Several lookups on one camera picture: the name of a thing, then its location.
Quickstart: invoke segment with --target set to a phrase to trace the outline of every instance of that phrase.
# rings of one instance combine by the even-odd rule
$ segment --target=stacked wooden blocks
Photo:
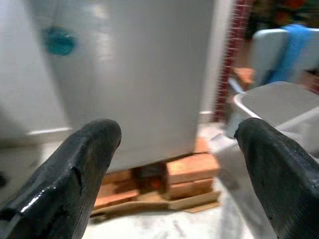
[[[138,194],[131,170],[105,175],[94,209],[135,200]]]
[[[212,191],[213,177],[219,172],[215,157],[208,153],[204,139],[199,138],[195,154],[166,164],[167,197],[178,199]]]

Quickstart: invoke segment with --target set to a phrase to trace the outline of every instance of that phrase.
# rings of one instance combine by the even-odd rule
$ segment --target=blue towel
[[[294,63],[311,38],[311,31],[299,24],[291,24],[283,27],[283,29],[288,31],[287,49],[283,53],[272,76],[266,80],[266,84],[276,81],[287,81],[289,79]]]

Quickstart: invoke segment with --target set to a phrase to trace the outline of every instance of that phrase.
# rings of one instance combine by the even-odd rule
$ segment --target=white wall
[[[201,104],[201,122],[209,120],[214,110],[215,92],[222,69],[225,39],[227,36],[231,12],[236,0],[216,0],[213,8],[210,42],[208,46],[205,82]]]
[[[68,127],[22,0],[0,1],[0,139]]]

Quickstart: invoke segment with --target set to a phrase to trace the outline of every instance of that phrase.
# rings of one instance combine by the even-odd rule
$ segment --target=blue cloth
[[[288,32],[287,48],[274,73],[266,80],[266,84],[276,81],[287,81],[289,79],[294,63],[311,38],[310,29],[299,24],[287,25],[283,29]]]

